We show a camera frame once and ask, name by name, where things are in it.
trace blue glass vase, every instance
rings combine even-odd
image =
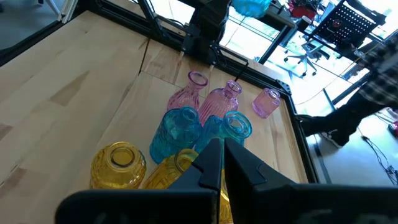
[[[207,119],[203,127],[202,134],[195,146],[195,151],[201,153],[213,138],[219,138],[222,146],[224,146],[224,138],[233,138],[243,146],[244,140],[251,133],[250,121],[240,112],[229,111],[223,119],[212,115]]]
[[[260,18],[265,15],[272,0],[232,0],[236,12],[248,17]]]
[[[198,112],[192,107],[169,110],[164,114],[150,144],[150,156],[160,164],[181,149],[192,149],[201,130]]]

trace yellow glass vase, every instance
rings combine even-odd
[[[145,181],[143,189],[167,189],[196,159],[198,153],[192,149],[182,149],[176,155],[164,159]]]
[[[226,189],[225,171],[221,171],[221,195],[220,195],[220,223],[232,223],[231,205],[229,204],[228,191]]]
[[[146,171],[145,157],[128,142],[101,149],[91,163],[91,189],[138,189]]]

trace glass vase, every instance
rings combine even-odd
[[[166,112],[150,144],[150,156],[160,164],[181,149],[191,149],[201,134],[198,112],[189,106]]]
[[[231,205],[229,204],[228,191],[225,182],[225,171],[221,170],[221,193],[220,193],[220,223],[232,223]]]
[[[128,142],[101,149],[91,163],[91,189],[138,189],[146,171],[145,157]]]
[[[271,0],[232,0],[236,12],[255,18],[264,16],[271,2]]]
[[[250,121],[238,111],[227,112],[223,119],[213,115],[207,119],[202,135],[195,146],[195,151],[201,153],[213,138],[220,139],[222,146],[224,146],[224,138],[233,138],[243,146],[244,140],[251,133],[252,127]]]
[[[228,111],[236,111],[238,109],[236,97],[240,93],[242,93],[242,87],[232,80],[228,81],[224,88],[211,91],[199,108],[201,125],[204,125],[211,115],[223,118]]]
[[[145,181],[143,189],[167,189],[196,159],[198,154],[192,149],[182,149],[160,163]]]
[[[263,89],[252,103],[254,112],[262,118],[268,118],[279,105],[279,92],[268,88]]]
[[[174,93],[167,103],[167,110],[190,106],[199,109],[199,91],[207,86],[206,76],[199,72],[188,73],[188,85]]]

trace pink glass vase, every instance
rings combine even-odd
[[[280,105],[280,95],[277,90],[265,88],[251,104],[254,112],[262,118],[268,118]]]
[[[167,111],[171,109],[190,106],[199,109],[199,91],[208,83],[206,76],[199,72],[188,73],[188,85],[185,88],[174,93],[167,103]]]
[[[224,88],[211,91],[199,108],[201,125],[205,125],[206,120],[211,115],[223,118],[227,112],[238,110],[238,99],[236,97],[240,93],[242,93],[242,87],[232,80],[228,81]]]

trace wooden table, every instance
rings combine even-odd
[[[210,81],[232,77],[148,38],[84,12],[0,68],[1,223],[52,223],[60,201],[87,189],[99,149],[128,141],[155,163],[149,144],[169,97],[190,70]],[[140,64],[144,58],[142,71]],[[296,182],[307,182],[286,104],[267,119],[251,102],[260,89],[239,81],[239,110],[252,122],[246,147]]]

